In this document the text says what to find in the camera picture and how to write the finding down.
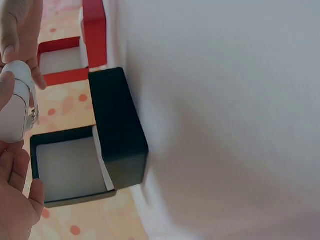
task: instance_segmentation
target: floral tablecloth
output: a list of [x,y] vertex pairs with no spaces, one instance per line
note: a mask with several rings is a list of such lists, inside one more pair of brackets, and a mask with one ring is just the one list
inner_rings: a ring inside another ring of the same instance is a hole
[[[39,42],[80,35],[81,0],[44,0]],[[30,150],[34,134],[61,131],[95,124],[89,82],[51,86],[37,91],[40,125],[25,136]],[[31,167],[24,194],[29,194]],[[72,206],[44,209],[32,229],[31,240],[147,240],[131,191],[118,191],[112,198]]]

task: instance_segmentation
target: white earbud case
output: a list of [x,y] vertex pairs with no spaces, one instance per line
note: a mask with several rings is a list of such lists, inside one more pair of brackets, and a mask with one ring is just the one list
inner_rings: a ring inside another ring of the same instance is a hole
[[[2,72],[12,72],[15,86],[12,98],[0,112],[0,140],[6,143],[21,141],[25,132],[31,130],[39,117],[36,87],[31,70],[23,61],[7,64]],[[34,99],[34,110],[29,114],[30,94]]]

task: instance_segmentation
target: box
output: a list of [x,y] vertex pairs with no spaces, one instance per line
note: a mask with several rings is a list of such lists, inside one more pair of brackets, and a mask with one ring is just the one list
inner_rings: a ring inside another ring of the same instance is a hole
[[80,36],[43,42],[38,64],[48,86],[88,79],[87,50]]
[[90,69],[106,66],[107,18],[103,0],[83,0],[80,36],[42,42],[37,60],[48,86],[88,79]]
[[123,69],[91,72],[89,83],[96,126],[30,139],[47,208],[113,197],[144,179],[149,147]]

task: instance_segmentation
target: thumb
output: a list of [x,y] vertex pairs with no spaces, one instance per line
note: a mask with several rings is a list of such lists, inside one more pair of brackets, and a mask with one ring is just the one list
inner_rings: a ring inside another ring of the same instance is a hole
[[18,26],[27,18],[30,0],[4,0],[0,9],[0,51],[7,64],[18,58]]
[[0,74],[0,111],[8,104],[15,90],[15,76],[11,71]]

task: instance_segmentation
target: white backdrop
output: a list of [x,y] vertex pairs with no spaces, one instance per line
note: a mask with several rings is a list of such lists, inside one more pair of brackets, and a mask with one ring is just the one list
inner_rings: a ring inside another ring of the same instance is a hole
[[319,239],[320,2],[116,2],[150,238]]

